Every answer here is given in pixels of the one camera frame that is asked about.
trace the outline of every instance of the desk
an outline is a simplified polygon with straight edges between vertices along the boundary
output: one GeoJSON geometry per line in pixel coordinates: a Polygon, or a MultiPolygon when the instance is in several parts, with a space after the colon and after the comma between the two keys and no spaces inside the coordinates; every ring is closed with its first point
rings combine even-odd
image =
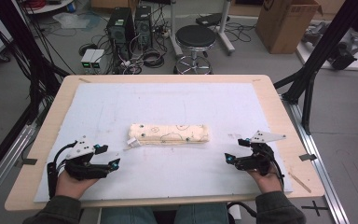
{"type": "MultiPolygon", "coordinates": [[[[268,126],[273,133],[285,133],[287,139],[276,142],[284,165],[289,173],[294,191],[289,198],[320,197],[324,187],[310,161],[298,157],[305,154],[296,130],[289,119],[282,102],[267,76],[70,76],[67,77],[48,112],[46,120],[34,141],[28,158],[37,159],[35,166],[24,165],[21,169],[5,208],[10,211],[41,209],[44,203],[34,203],[41,175],[45,172],[47,157],[53,146],[66,111],[72,103],[80,83],[251,83],[265,113],[268,126]]],[[[256,195],[234,195],[218,197],[164,198],[143,200],[114,200],[83,202],[85,207],[162,205],[180,203],[212,203],[253,200],[256,195]]]]}

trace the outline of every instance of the gray floor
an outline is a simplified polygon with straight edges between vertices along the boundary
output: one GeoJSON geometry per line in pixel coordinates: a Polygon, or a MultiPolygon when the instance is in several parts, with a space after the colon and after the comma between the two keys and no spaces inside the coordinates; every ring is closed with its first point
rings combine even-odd
{"type": "MultiPolygon", "coordinates": [[[[106,25],[106,21],[98,17],[86,16],[92,20],[94,26],[86,30],[61,30],[56,23],[48,24],[52,22],[48,15],[41,18],[44,23],[42,25],[54,30],[53,34],[48,34],[48,40],[77,74],[83,73],[81,56],[78,55],[79,47],[89,43],[93,36],[103,35],[106,25]]],[[[195,18],[178,19],[178,27],[194,23],[195,18]]],[[[255,19],[232,18],[231,21],[243,25],[255,24],[255,19]]],[[[295,54],[267,53],[254,30],[245,33],[252,38],[251,42],[233,42],[236,51],[231,56],[227,56],[220,41],[209,50],[209,61],[215,74],[265,74],[275,82],[292,75],[302,66],[295,54]]],[[[175,57],[171,43],[166,41],[166,45],[169,50],[164,57],[165,64],[159,69],[145,68],[142,74],[172,74],[175,57]]],[[[59,67],[67,70],[56,55],[53,57],[59,67]]],[[[15,62],[0,63],[0,143],[28,105],[28,88],[29,82],[15,62]]],[[[288,87],[283,87],[278,93],[287,89],[288,87]]],[[[358,72],[320,70],[314,88],[310,130],[349,221],[358,223],[358,72]]],[[[14,167],[0,187],[0,223],[21,223],[25,217],[34,213],[13,213],[4,208],[19,170],[14,167]]],[[[301,208],[313,206],[313,201],[318,207],[326,207],[324,198],[298,199],[293,200],[293,203],[301,208]]],[[[333,223],[329,211],[302,210],[309,223],[333,223]]],[[[241,223],[255,223],[246,211],[241,210],[241,213],[241,223]]]]}

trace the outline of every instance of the jeans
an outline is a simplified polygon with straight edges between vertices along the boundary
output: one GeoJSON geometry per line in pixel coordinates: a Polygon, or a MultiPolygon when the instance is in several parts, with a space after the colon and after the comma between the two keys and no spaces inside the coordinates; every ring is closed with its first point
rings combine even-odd
{"type": "MultiPolygon", "coordinates": [[[[151,207],[103,208],[101,224],[157,224],[151,207]]],[[[181,205],[176,212],[175,224],[228,224],[225,203],[181,205]]]]}

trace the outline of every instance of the hand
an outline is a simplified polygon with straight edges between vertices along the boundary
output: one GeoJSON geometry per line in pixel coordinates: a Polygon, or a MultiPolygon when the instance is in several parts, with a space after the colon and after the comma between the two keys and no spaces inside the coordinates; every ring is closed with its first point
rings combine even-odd
{"type": "Polygon", "coordinates": [[[281,181],[277,177],[275,166],[271,164],[268,174],[262,176],[257,170],[246,171],[255,180],[262,193],[282,191],[281,181]]]}
{"type": "Polygon", "coordinates": [[[69,176],[66,171],[62,171],[58,177],[56,195],[80,199],[86,189],[97,181],[98,179],[77,180],[69,176]]]}

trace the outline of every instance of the chair base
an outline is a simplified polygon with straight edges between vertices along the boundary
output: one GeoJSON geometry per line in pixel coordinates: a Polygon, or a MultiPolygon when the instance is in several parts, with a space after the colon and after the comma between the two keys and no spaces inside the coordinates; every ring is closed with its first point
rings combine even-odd
{"type": "Polygon", "coordinates": [[[203,57],[184,56],[176,62],[173,72],[180,75],[211,75],[212,67],[203,57]]]}

